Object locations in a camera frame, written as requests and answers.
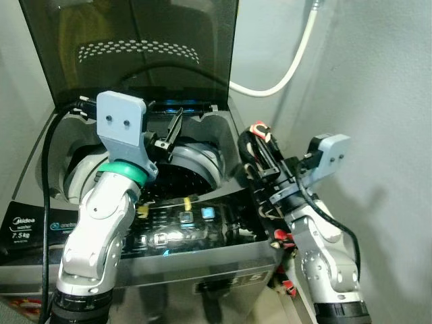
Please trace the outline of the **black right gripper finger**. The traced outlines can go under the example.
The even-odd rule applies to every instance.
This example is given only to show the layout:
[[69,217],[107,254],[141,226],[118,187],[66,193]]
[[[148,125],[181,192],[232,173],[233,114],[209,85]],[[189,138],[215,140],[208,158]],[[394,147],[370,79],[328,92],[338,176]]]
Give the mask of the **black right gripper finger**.
[[253,140],[250,154],[253,163],[250,169],[250,179],[253,180],[289,180],[290,173],[284,163],[284,156],[278,148],[272,127],[257,121],[250,126]]
[[244,164],[250,185],[263,198],[272,195],[272,156],[269,152],[268,136],[261,136],[253,132],[242,132],[238,138],[238,150]]

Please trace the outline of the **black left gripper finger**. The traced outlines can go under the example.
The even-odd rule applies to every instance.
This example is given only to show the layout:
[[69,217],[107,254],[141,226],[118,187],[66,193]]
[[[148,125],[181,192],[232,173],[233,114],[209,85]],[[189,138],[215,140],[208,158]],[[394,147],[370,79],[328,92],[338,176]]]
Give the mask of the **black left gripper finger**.
[[178,138],[179,133],[181,133],[183,114],[184,112],[182,110],[179,110],[176,111],[175,115],[173,115],[169,123],[167,135],[164,137],[163,140],[161,140],[161,148],[172,149],[173,146],[175,146],[176,138]]

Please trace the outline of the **red clip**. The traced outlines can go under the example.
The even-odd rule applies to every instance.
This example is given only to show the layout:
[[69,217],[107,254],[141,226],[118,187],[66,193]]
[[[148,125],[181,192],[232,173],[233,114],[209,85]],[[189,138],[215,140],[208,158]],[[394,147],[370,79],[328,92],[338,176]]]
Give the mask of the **red clip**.
[[293,235],[290,234],[290,232],[285,232],[284,229],[275,229],[272,241],[269,245],[275,249],[283,250],[294,249],[294,247],[296,247]]
[[294,298],[297,295],[296,287],[294,287],[293,281],[290,279],[280,279],[278,293],[286,294],[290,298]]

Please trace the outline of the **dark tinted washer lid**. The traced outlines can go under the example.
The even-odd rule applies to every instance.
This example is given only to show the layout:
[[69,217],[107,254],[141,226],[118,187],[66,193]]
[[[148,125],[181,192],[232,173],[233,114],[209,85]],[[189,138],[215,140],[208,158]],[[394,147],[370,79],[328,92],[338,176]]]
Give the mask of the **dark tinted washer lid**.
[[56,105],[100,92],[229,99],[240,0],[18,0]]

